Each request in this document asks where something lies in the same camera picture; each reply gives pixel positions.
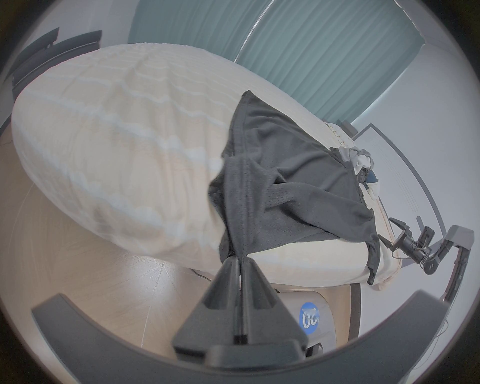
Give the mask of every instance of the curtain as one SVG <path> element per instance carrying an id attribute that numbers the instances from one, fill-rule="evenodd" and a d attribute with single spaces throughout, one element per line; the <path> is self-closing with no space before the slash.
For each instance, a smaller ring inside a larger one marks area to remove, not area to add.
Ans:
<path id="1" fill-rule="evenodd" d="M 355 120 L 424 44 L 394 0 L 141 0 L 134 42 L 238 58 L 330 122 Z"/>

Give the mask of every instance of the pillow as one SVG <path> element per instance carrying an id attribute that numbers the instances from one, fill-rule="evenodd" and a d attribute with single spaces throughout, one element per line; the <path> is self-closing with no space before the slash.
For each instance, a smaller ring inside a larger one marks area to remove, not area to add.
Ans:
<path id="1" fill-rule="evenodd" d="M 169 44 L 102 48 L 49 69 L 15 102 L 14 143 L 39 189 L 86 229 L 135 254 L 215 274 L 225 227 L 208 186 L 248 89 L 338 146 L 323 122 L 266 80 Z"/>

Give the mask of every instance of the wooden floor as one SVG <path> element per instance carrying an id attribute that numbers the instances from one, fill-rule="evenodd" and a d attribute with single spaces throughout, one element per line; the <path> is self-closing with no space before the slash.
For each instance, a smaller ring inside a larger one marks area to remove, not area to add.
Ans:
<path id="1" fill-rule="evenodd" d="M 25 174 L 10 128 L 0 137 L 2 309 L 34 358 L 61 382 L 75 380 L 42 338 L 32 307 L 64 293 L 117 336 L 175 359 L 170 341 L 208 284 L 189 269 L 133 255 L 73 222 Z M 345 344 L 350 286 L 315 290 L 331 305 L 337 343 Z"/>

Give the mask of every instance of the robotic arm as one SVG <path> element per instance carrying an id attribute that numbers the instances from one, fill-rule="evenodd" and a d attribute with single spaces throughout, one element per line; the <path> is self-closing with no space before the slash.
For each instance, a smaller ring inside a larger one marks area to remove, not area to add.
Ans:
<path id="1" fill-rule="evenodd" d="M 400 249 L 415 263 L 419 264 L 427 275 L 435 273 L 438 265 L 442 262 L 445 256 L 447 256 L 452 247 L 457 247 L 459 249 L 454 271 L 444 295 L 444 301 L 452 302 L 458 292 L 467 267 L 470 250 L 472 249 L 473 241 L 475 239 L 473 231 L 456 225 L 452 226 L 444 237 L 438 250 L 433 253 L 430 248 L 430 243 L 435 235 L 433 229 L 425 227 L 420 234 L 419 239 L 415 241 L 412 237 L 410 227 L 406 223 L 394 218 L 390 218 L 389 220 L 399 227 L 402 230 L 402 233 L 393 244 L 383 236 L 379 235 L 382 243 L 393 252 Z"/>

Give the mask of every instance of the white cloth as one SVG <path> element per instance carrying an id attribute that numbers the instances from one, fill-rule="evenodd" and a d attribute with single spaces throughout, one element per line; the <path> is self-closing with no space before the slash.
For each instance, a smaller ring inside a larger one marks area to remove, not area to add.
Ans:
<path id="1" fill-rule="evenodd" d="M 103 48 L 35 79 L 12 114 L 22 165 L 83 227 L 137 254 L 215 274 L 224 224 L 207 190 L 223 166 L 233 113 L 246 90 L 325 146 L 334 132 L 247 69 L 168 44 Z M 393 239 L 377 202 L 377 230 Z M 399 268 L 383 253 L 375 283 Z M 252 255 L 272 283 L 366 282 L 368 250 L 343 240 L 289 244 Z"/>

